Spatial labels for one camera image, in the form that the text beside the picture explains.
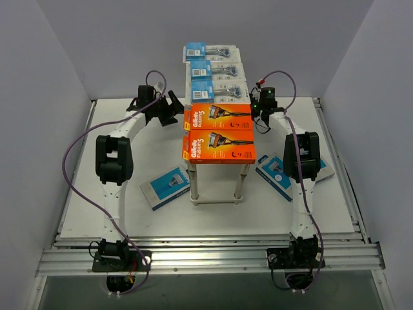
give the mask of gillette fusion5 box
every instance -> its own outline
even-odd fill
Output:
[[[190,163],[255,163],[252,130],[184,131],[183,159]]]
[[[187,105],[184,112],[185,130],[252,130],[250,105],[205,104]]]

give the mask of razor image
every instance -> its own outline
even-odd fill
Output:
[[[214,90],[215,96],[230,96],[235,98],[241,97],[241,90],[239,87],[231,87],[231,88],[222,88]]]
[[[217,118],[223,118],[225,116],[241,117],[241,116],[250,116],[250,115],[251,113],[229,112],[223,108],[217,107],[216,105],[211,105],[211,107],[209,108],[208,118],[217,119]]]
[[[183,183],[182,177],[178,173],[174,174],[174,176],[172,177],[172,179],[170,180],[168,185],[163,187],[162,189],[159,189],[158,191],[156,191],[156,193],[159,195],[159,194],[169,190],[174,185],[179,185],[179,184],[182,184],[182,183]]]
[[[207,48],[205,50],[205,55],[217,55],[217,56],[223,56],[223,57],[230,57],[230,49],[229,48]]]
[[[273,162],[269,167],[271,171],[276,171],[279,173],[283,173],[283,169],[279,166],[279,163],[277,161]]]
[[[235,68],[235,66],[213,68],[211,71],[213,74],[227,74],[229,76],[237,76],[237,69]]]
[[[248,144],[254,144],[254,141],[248,141],[248,140],[231,140],[228,139],[227,137],[224,137],[221,134],[217,134],[216,132],[211,132],[209,134],[209,147],[220,147],[222,145],[248,145]]]

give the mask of white tabletop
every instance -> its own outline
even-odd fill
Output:
[[[97,101],[92,126],[121,119],[131,99]],[[279,98],[285,107],[290,98]],[[319,134],[320,151],[332,166],[331,155],[311,98],[297,98],[288,115],[308,131]],[[292,222],[292,204],[287,202],[251,165],[245,179],[245,200],[239,205],[199,205],[194,207],[189,194],[153,211],[140,184],[184,164],[181,157],[183,122],[162,127],[153,119],[132,142],[134,174],[128,183],[125,200],[127,233],[131,237],[233,236],[288,234]],[[95,141],[114,126],[99,128],[88,135],[74,185],[89,198],[103,205],[103,191],[95,174]],[[283,141],[273,130],[254,132],[257,159],[279,150]],[[239,165],[198,165],[199,193],[220,194],[234,191]],[[354,232],[348,209],[336,176],[317,184],[313,196],[314,218],[323,233]],[[69,196],[61,238],[99,238],[103,232],[103,214],[76,194]]]

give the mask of purple cable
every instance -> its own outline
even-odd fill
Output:
[[[286,114],[286,113],[287,113],[287,110],[292,106],[292,104],[295,102],[295,100],[296,100],[296,98],[297,98],[297,86],[296,86],[296,82],[294,81],[294,79],[292,78],[292,76],[291,76],[290,74],[288,74],[288,73],[286,73],[285,71],[282,71],[282,70],[276,70],[276,71],[272,71],[272,72],[268,73],[265,77],[263,77],[263,78],[261,79],[261,81],[262,81],[261,84],[263,84],[263,83],[265,82],[265,79],[266,79],[268,76],[271,76],[272,74],[275,74],[275,73],[282,73],[282,74],[285,74],[286,76],[288,76],[288,77],[290,78],[291,82],[292,82],[292,85],[294,86],[294,96],[292,97],[292,101],[291,101],[290,104],[287,105],[287,107],[284,109],[284,114]]]
[[[301,159],[300,159],[299,145],[298,145],[298,138],[297,138],[296,129],[294,128],[294,124],[292,123],[292,120],[287,115],[284,115],[284,117],[290,123],[292,136],[294,138],[294,145],[296,147],[296,157],[297,157],[297,166],[298,166],[298,177],[299,177],[299,182],[300,182],[300,185],[301,185],[301,190],[303,191],[304,206],[305,206],[305,209],[308,212],[308,216],[310,217],[312,223],[314,224],[314,227],[316,228],[316,231],[317,231],[318,236],[320,238],[320,246],[321,246],[320,261],[319,261],[318,268],[317,268],[317,271],[316,271],[316,275],[314,276],[314,279],[311,281],[311,283],[306,288],[304,288],[304,291],[308,291],[314,285],[314,283],[316,282],[317,277],[318,277],[318,275],[320,273],[320,270],[321,270],[321,265],[323,263],[323,258],[324,258],[324,241],[323,241],[323,237],[321,235],[320,228],[318,227],[318,225],[316,223],[316,220],[314,219],[313,215],[310,213],[310,209],[308,208],[307,197],[306,197],[306,194],[305,194],[304,181],[303,181],[303,171],[301,170]],[[294,273],[289,274],[285,278],[287,283],[288,283],[288,279],[291,276],[294,276],[295,274]]]
[[[153,72],[158,73],[158,74],[163,78],[163,81],[164,81],[164,87],[163,87],[162,93],[161,93],[161,95],[160,95],[158,98],[156,98],[155,100],[153,100],[153,102],[151,102],[151,103],[149,103],[147,106],[139,109],[138,111],[136,111],[135,113],[133,113],[131,116],[129,116],[129,117],[127,117],[127,118],[120,119],[119,121],[107,121],[107,122],[105,122],[105,123],[101,123],[101,124],[95,125],[95,126],[93,126],[93,127],[90,127],[88,130],[86,130],[84,133],[82,133],[82,135],[80,135],[77,139],[75,139],[75,141],[73,141],[71,145],[69,145],[69,147],[66,149],[65,155],[63,155],[63,160],[62,160],[63,177],[65,178],[65,181],[66,181],[66,183],[69,185],[69,187],[70,187],[76,194],[78,194],[81,198],[83,198],[83,199],[86,200],[88,203],[90,203],[90,204],[94,205],[95,207],[97,207],[100,211],[102,211],[102,212],[109,218],[109,220],[112,222],[113,226],[114,226],[115,229],[118,231],[118,233],[119,233],[123,238],[125,238],[125,240],[126,240],[128,243],[130,243],[131,246],[139,253],[139,255],[142,257],[142,259],[143,259],[143,261],[145,262],[146,265],[148,265],[148,262],[147,262],[147,260],[146,260],[146,258],[145,258],[145,255],[144,255],[144,254],[142,253],[142,251],[137,247],[137,245],[121,230],[121,228],[117,225],[117,223],[116,223],[116,222],[114,221],[114,219],[112,218],[112,215],[111,215],[108,211],[106,211],[105,208],[101,207],[101,206],[98,205],[96,202],[94,202],[94,201],[92,201],[91,199],[87,198],[84,194],[82,194],[81,192],[79,192],[78,189],[73,186],[72,181],[69,179],[69,177],[68,177],[68,175],[67,175],[67,171],[66,171],[66,160],[67,160],[67,156],[69,155],[69,152],[72,150],[72,148],[75,146],[75,144],[76,144],[81,138],[83,138],[84,136],[86,136],[89,132],[91,132],[91,131],[93,131],[93,130],[95,130],[95,129],[98,129],[98,128],[100,128],[100,127],[103,127],[103,126],[116,125],[116,124],[119,124],[119,123],[123,123],[124,121],[128,121],[128,120],[130,120],[131,118],[133,118],[134,116],[136,116],[137,114],[139,114],[139,113],[141,113],[142,111],[144,111],[145,109],[147,109],[147,108],[149,108],[150,106],[152,106],[152,105],[154,105],[155,103],[157,103],[157,102],[163,97],[163,94],[165,93],[165,90],[166,90],[166,78],[165,78],[165,76],[164,76],[160,71],[157,71],[157,70],[151,70],[151,71],[149,71],[148,74],[146,75],[146,78],[145,78],[146,84],[147,84],[147,82],[148,82],[148,76],[149,76],[151,73],[153,73]],[[123,295],[123,294],[130,293],[130,292],[132,292],[132,291],[135,291],[136,289],[138,289],[139,287],[141,287],[141,286],[146,282],[146,280],[148,279],[148,277],[149,277],[149,271],[146,272],[145,278],[144,278],[139,284],[134,285],[129,291],[122,292],[122,293],[120,293],[120,294]]]

